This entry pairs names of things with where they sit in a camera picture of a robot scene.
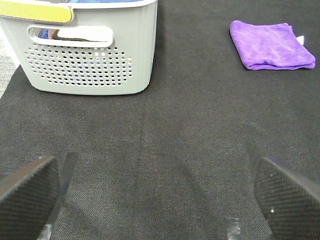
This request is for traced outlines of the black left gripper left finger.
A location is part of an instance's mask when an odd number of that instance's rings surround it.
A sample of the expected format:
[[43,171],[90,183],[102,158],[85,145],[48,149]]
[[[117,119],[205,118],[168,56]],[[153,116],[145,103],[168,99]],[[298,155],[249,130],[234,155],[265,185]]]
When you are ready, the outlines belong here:
[[0,238],[36,240],[60,191],[58,163],[43,156],[0,181]]

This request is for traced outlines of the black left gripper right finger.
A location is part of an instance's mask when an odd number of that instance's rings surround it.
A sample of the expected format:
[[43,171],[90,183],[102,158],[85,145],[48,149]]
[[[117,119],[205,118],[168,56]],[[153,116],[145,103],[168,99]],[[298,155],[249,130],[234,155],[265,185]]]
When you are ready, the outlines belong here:
[[277,240],[320,238],[320,186],[287,165],[263,157],[254,195]]

